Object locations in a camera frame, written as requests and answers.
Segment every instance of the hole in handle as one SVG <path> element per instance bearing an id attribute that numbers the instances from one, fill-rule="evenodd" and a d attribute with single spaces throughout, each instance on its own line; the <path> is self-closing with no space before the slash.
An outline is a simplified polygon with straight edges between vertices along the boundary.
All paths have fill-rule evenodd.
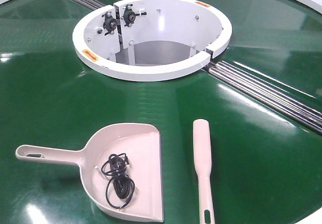
<path id="1" fill-rule="evenodd" d="M 211 224 L 210 211 L 209 210 L 204 211 L 204 219 L 205 219 L 205 223 Z"/>
<path id="2" fill-rule="evenodd" d="M 41 158 L 42 154 L 27 154 L 26 157 Z"/>

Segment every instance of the white circular housing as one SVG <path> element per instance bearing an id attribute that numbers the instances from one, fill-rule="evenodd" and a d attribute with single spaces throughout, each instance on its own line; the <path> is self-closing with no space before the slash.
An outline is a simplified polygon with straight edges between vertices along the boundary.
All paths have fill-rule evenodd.
<path id="1" fill-rule="evenodd" d="M 133 23 L 128 15 L 135 14 Z M 104 27 L 113 17 L 118 27 Z M 231 37 L 229 19 L 196 0 L 122 0 L 97 9 L 75 26 L 79 58 L 110 77 L 138 82 L 186 76 L 222 53 Z"/>

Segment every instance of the orange label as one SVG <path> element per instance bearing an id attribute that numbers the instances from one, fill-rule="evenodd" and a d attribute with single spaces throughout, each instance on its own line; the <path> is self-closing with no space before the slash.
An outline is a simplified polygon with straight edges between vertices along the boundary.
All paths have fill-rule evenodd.
<path id="1" fill-rule="evenodd" d="M 206 7 L 206 8 L 210 7 L 210 5 L 209 5 L 209 4 L 205 4 L 205 3 L 200 2 L 200 1 L 196 1 L 196 4 L 199 4 L 199 5 L 204 6 L 204 7 Z"/>
<path id="2" fill-rule="evenodd" d="M 82 52 L 91 59 L 91 61 L 97 61 L 99 60 L 98 56 L 96 56 L 93 52 L 89 51 L 88 49 L 82 50 Z"/>

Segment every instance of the green conveyor belt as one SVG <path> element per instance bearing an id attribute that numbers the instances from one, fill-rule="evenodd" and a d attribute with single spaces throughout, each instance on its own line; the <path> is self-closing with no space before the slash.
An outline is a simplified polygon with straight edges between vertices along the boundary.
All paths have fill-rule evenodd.
<path id="1" fill-rule="evenodd" d="M 247 66 L 322 110 L 321 14 L 292 0 L 201 1 L 232 22 L 231 43 L 218 59 Z M 203 70 L 154 83 L 95 72 L 71 40 L 89 12 L 70 0 L 0 6 L 0 223 L 38 223 L 30 206 L 44 224 L 134 223 L 103 214 L 76 167 L 15 157 L 22 144 L 81 149 L 98 129 L 118 122 L 150 123 L 161 133 L 167 224 L 199 223 L 197 118 L 210 123 L 217 224 L 291 224 L 322 206 L 320 135 Z"/>

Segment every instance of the coiled black cable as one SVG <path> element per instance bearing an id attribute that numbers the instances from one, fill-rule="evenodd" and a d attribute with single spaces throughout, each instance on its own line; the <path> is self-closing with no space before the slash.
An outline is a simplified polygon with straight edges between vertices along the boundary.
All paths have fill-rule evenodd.
<path id="1" fill-rule="evenodd" d="M 107 164 L 110 164 L 110 170 L 105 172 L 104 169 Z M 128 157 L 126 156 L 126 153 L 122 153 L 119 155 L 111 154 L 109 156 L 109 159 L 103 164 L 101 168 L 101 172 L 104 175 L 112 177 L 107 184 L 105 197 L 108 204 L 115 209 L 121 209 L 126 207 L 130 203 L 134 194 L 134 181 L 128 176 L 126 172 L 126 166 L 129 164 L 130 162 Z M 113 205 L 108 198 L 108 189 L 112 182 L 116 195 L 120 199 L 125 199 L 123 205 Z"/>

